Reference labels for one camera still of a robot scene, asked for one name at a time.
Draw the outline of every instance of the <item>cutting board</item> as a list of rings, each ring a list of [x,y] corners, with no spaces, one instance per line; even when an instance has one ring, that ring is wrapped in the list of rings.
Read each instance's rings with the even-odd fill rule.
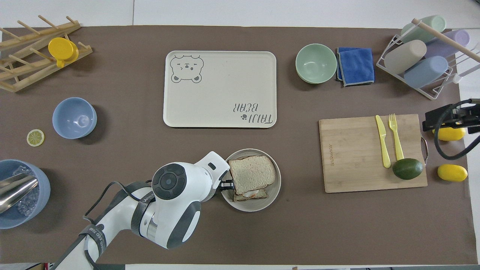
[[[393,132],[388,115],[381,116],[385,143],[392,165],[396,162]],[[423,161],[417,114],[396,116],[398,136],[405,158]],[[319,121],[320,146],[327,193],[427,186],[425,170],[416,178],[402,180],[382,163],[382,151],[374,116]]]

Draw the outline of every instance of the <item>drying rack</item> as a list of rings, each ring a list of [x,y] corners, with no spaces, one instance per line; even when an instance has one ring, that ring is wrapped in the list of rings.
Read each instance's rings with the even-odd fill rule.
[[[0,27],[0,31],[12,37],[9,40],[0,42],[0,52],[34,42],[33,44],[28,45],[16,53],[9,54],[8,57],[0,59],[0,70],[2,70],[2,72],[0,72],[1,89],[10,92],[17,92],[61,69],[56,66],[56,61],[53,57],[45,55],[38,50],[47,46],[48,43],[55,37],[65,37],[66,39],[70,40],[68,34],[79,29],[80,23],[67,16],[66,18],[70,22],[57,26],[40,15],[38,17],[50,25],[51,28],[37,31],[21,21],[17,21],[21,26],[25,27],[31,32],[28,35],[19,37]],[[84,45],[82,42],[78,42],[78,44],[81,46],[81,48],[78,50],[77,60],[93,52],[91,46]],[[23,59],[32,53],[39,55],[43,59],[35,62],[28,62]],[[23,65],[14,67],[14,63],[21,63]],[[21,75],[30,73],[33,74],[23,79],[19,78]],[[15,83],[7,82],[11,79],[15,79]]]
[[[438,32],[437,30],[435,30],[435,29],[431,28],[430,26],[426,25],[425,23],[423,23],[419,19],[413,19],[412,23],[414,25],[408,31],[406,31],[401,36],[395,35],[392,38],[392,40],[390,41],[390,43],[388,43],[388,46],[385,48],[385,50],[382,53],[380,59],[377,61],[377,64],[376,64],[377,67],[383,69],[387,73],[391,74],[393,77],[399,79],[400,81],[402,81],[406,84],[405,79],[402,77],[402,75],[395,74],[395,73],[389,71],[385,67],[385,63],[384,63],[385,55],[387,55],[393,49],[402,45],[403,44],[402,38],[405,37],[410,31],[412,31],[416,27],[420,27],[421,29],[423,29],[423,30],[429,32],[430,34],[434,35],[439,40],[441,40],[441,41],[445,42],[446,44],[458,49],[463,54],[456,57],[455,59],[449,61],[448,62],[448,69],[438,79],[436,79],[432,83],[430,83],[430,84],[428,84],[428,85],[426,85],[422,88],[413,88],[413,89],[417,90],[422,95],[429,98],[430,100],[434,100],[439,96],[439,94],[442,91],[444,86],[446,86],[450,83],[458,84],[458,82],[460,82],[462,77],[480,69],[480,56],[478,55],[480,53],[480,47],[479,47],[478,44],[475,46],[475,48],[473,48],[472,50],[469,50],[469,49],[465,48],[464,46],[460,45],[459,43],[457,43],[457,42],[453,41],[452,39],[448,38],[444,34]],[[460,64],[460,63],[462,63],[462,62],[464,62],[468,59],[473,59],[478,64],[475,65],[474,67],[466,70],[465,72],[463,72],[461,74],[452,73],[455,66],[457,66],[458,64]]]

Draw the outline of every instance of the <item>bear illustration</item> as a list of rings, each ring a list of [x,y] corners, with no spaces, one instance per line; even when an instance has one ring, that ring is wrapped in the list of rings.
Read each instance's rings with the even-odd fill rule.
[[[170,67],[172,67],[173,75],[172,82],[178,83],[181,80],[191,80],[194,83],[199,83],[202,80],[200,72],[204,67],[204,61],[200,58],[192,57],[191,55],[183,55],[178,58],[176,55],[170,61]]]

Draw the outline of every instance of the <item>blue towel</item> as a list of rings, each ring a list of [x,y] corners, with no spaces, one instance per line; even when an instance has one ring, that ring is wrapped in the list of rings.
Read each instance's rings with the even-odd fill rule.
[[[375,81],[372,49],[339,47],[337,57],[337,79],[343,81],[344,86],[365,85]]]

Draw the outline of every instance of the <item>green cup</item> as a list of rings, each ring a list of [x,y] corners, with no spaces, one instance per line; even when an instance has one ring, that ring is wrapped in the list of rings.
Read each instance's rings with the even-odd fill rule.
[[[420,19],[424,24],[430,26],[431,28],[437,30],[438,32],[443,32],[446,27],[445,19],[440,15],[434,15],[425,17]],[[404,26],[400,35],[403,35],[406,31],[408,31],[411,27],[413,27],[413,23],[409,23],[408,25]],[[428,33],[427,31],[421,29],[420,27],[415,27],[412,31],[410,31],[406,36],[402,38],[403,43],[407,43],[409,41],[418,39],[425,43],[433,39],[435,36]]]
[[[328,81],[335,74],[336,65],[336,57],[332,50],[316,43],[303,47],[295,59],[298,75],[309,84]]]

